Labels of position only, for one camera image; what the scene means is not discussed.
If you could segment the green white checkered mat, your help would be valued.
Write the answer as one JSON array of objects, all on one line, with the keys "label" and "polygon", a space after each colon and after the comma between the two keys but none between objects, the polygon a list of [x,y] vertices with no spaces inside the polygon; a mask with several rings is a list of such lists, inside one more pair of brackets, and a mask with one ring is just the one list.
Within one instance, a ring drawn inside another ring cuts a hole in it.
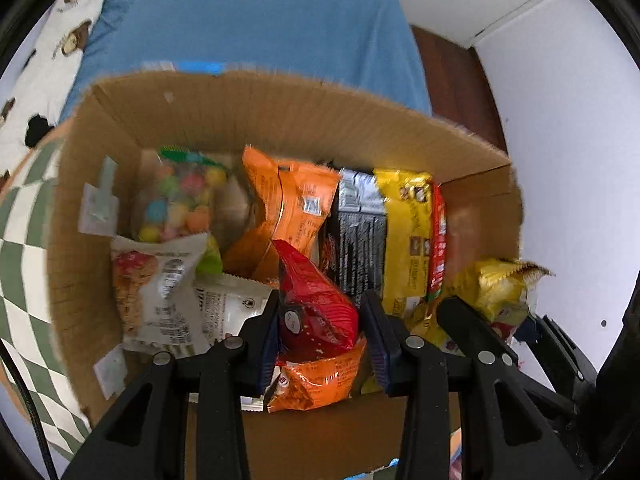
[{"label": "green white checkered mat", "polygon": [[90,432],[53,337],[47,246],[53,192],[69,120],[23,159],[1,191],[1,342],[64,468]]}]

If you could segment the colourful candy bag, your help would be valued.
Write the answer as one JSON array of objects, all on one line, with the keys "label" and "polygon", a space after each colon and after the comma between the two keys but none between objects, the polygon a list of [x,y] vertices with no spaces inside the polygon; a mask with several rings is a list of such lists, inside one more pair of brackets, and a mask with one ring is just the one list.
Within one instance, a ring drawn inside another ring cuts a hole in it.
[{"label": "colourful candy bag", "polygon": [[201,152],[178,146],[159,148],[134,201],[134,239],[160,243],[205,233],[206,249],[196,270],[221,274],[222,257],[212,225],[215,196],[228,183],[229,174],[222,162]]}]

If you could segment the brown cardboard box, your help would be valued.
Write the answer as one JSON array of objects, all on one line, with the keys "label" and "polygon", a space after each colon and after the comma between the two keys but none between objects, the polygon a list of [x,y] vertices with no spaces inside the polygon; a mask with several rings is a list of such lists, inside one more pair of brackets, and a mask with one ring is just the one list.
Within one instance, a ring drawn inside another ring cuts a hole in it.
[{"label": "brown cardboard box", "polygon": [[336,84],[293,76],[145,72],[105,79],[66,126],[48,235],[50,312],[58,356],[91,426],[113,402],[93,367],[122,339],[110,241],[78,229],[84,188],[116,164],[117,229],[126,233],[149,150],[178,145],[236,155],[247,145],[355,169],[425,171],[447,207],[446,273],[518,258],[523,207],[510,159],[459,128]]}]

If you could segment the white Franzzi wafer pack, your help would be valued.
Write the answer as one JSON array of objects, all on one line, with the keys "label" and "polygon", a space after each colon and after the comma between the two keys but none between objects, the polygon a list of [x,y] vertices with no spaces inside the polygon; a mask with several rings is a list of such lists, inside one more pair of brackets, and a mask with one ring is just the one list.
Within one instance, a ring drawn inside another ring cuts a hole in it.
[{"label": "white Franzzi wafer pack", "polygon": [[202,330],[210,344],[239,336],[246,320],[264,312],[272,288],[231,274],[207,275],[194,281]]}]

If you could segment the white cookie snack bag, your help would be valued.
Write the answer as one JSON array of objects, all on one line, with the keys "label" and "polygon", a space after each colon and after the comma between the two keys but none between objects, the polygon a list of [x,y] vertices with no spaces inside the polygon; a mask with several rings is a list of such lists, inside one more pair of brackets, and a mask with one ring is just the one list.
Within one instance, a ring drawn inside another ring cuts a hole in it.
[{"label": "white cookie snack bag", "polygon": [[194,290],[206,242],[204,233],[165,243],[112,239],[112,284],[126,350],[167,351],[177,359],[209,350]]}]

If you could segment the orange snack bag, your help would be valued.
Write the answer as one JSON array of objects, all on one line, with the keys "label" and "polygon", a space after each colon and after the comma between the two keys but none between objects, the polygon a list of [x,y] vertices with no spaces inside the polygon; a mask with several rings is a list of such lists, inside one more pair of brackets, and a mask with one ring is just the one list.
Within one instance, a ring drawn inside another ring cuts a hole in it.
[{"label": "orange snack bag", "polygon": [[248,146],[242,154],[248,183],[258,203],[256,223],[222,255],[224,272],[274,286],[284,240],[305,256],[326,221],[341,180],[326,166],[273,158]]}]

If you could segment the red snack bag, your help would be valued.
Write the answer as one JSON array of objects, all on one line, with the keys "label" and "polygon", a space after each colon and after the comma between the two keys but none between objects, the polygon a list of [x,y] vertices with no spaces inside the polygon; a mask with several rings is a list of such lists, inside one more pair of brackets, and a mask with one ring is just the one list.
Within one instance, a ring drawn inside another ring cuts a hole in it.
[{"label": "red snack bag", "polygon": [[280,259],[280,360],[318,361],[352,350],[359,337],[354,304],[291,244],[272,246]]}]

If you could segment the yellow Guoba snack bag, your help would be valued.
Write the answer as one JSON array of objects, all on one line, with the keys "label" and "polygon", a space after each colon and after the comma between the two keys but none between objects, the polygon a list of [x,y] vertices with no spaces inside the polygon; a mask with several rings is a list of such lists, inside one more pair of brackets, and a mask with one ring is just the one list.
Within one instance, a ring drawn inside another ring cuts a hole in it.
[{"label": "yellow Guoba snack bag", "polygon": [[495,258],[477,261],[459,273],[434,304],[426,308],[424,318],[411,327],[410,333],[443,352],[462,356],[459,346],[436,321],[442,300],[458,296],[480,312],[502,340],[509,341],[527,315],[535,311],[535,290],[544,276],[553,273],[530,261]]}]

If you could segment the orange chips bag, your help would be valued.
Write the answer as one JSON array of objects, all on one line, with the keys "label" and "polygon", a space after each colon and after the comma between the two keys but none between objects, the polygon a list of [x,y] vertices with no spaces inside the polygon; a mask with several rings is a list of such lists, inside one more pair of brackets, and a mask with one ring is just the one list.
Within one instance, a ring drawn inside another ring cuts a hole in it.
[{"label": "orange chips bag", "polygon": [[335,358],[281,366],[267,411],[306,412],[348,399],[366,348],[366,338],[360,337],[352,350]]}]

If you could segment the white teddy bear pillow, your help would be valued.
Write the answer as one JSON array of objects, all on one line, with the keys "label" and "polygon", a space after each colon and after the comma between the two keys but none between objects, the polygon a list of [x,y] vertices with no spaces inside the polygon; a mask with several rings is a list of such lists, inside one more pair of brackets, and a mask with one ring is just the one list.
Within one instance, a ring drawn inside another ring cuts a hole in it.
[{"label": "white teddy bear pillow", "polygon": [[1,96],[1,177],[6,179],[62,111],[104,0],[55,0],[13,89]]}]

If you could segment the blue bed sheet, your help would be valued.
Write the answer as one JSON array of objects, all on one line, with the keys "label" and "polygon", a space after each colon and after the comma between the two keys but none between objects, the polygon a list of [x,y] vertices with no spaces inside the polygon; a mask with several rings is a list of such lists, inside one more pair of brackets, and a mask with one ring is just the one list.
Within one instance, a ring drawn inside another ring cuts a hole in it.
[{"label": "blue bed sheet", "polygon": [[104,0],[64,113],[96,79],[161,62],[295,74],[432,110],[399,0]]}]

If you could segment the black grey snack pack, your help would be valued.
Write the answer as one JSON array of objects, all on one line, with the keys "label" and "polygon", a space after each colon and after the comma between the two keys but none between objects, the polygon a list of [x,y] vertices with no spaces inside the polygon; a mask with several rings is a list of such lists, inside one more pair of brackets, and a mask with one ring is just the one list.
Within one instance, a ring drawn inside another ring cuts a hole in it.
[{"label": "black grey snack pack", "polygon": [[342,168],[326,220],[323,260],[326,274],[360,305],[368,290],[380,294],[386,245],[386,209],[373,174]]}]

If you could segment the red thin snack pack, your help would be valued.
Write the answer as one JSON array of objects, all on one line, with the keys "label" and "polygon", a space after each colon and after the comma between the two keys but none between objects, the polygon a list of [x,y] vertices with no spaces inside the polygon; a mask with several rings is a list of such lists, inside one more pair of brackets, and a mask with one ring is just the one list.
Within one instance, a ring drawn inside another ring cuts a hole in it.
[{"label": "red thin snack pack", "polygon": [[435,301],[442,293],[446,266],[446,204],[440,186],[432,185],[432,237],[427,301]]}]

